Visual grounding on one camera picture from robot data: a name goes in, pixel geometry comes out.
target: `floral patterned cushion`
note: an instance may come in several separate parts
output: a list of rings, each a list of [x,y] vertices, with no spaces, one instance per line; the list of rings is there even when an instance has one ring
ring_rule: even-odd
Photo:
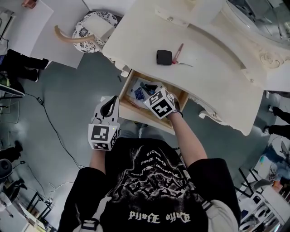
[[[86,28],[83,27],[83,23],[87,21],[89,17],[91,17],[93,14],[96,14],[100,17],[102,17],[105,21],[116,27],[118,25],[118,21],[115,15],[109,12],[105,11],[93,11],[88,13],[85,17],[83,17],[75,26],[72,38],[82,38],[91,35],[92,33],[87,30]],[[95,38],[95,41],[101,46],[104,47],[105,42],[100,41],[99,39]],[[77,50],[83,52],[83,53],[95,53],[98,52],[99,49],[91,42],[91,41],[86,41],[83,43],[74,43],[74,46],[76,47]]]

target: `forearm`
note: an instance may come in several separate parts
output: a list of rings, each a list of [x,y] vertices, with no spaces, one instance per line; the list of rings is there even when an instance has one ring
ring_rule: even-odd
[[[93,150],[92,158],[90,161],[90,168],[95,168],[106,174],[105,169],[105,154],[103,150]]]
[[[183,117],[178,113],[171,113],[168,118],[171,120],[175,131],[185,165],[189,167],[197,160],[206,159],[207,155],[202,144]]]

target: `black sleeve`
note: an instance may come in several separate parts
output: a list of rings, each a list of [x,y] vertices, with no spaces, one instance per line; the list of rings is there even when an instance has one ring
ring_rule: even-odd
[[[80,221],[91,219],[107,192],[106,175],[103,172],[94,168],[80,169],[65,202],[58,232],[72,232],[78,227],[77,210]]]
[[[219,200],[234,213],[238,224],[241,210],[226,161],[223,159],[200,159],[188,168],[197,193],[207,201]]]

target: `tabletop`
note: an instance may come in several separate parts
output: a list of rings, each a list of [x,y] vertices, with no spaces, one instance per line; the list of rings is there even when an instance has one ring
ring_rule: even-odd
[[[156,51],[173,56],[184,43],[178,61],[193,65],[161,66]],[[190,25],[174,25],[155,14],[154,0],[137,0],[103,48],[103,54],[149,77],[168,82],[209,105],[234,129],[248,135],[263,90],[242,74],[241,61],[226,45]]]

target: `red object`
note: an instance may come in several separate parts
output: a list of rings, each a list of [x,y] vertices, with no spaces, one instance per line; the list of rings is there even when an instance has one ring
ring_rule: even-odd
[[[33,9],[36,5],[36,0],[24,0],[21,4],[23,7]]]
[[[180,47],[179,47],[179,49],[178,49],[176,55],[174,56],[174,58],[173,58],[173,60],[172,60],[172,63],[176,63],[177,58],[178,58],[178,56],[179,56],[179,54],[180,54],[180,52],[181,52],[181,49],[182,49],[183,45],[184,45],[183,43],[180,45]]]

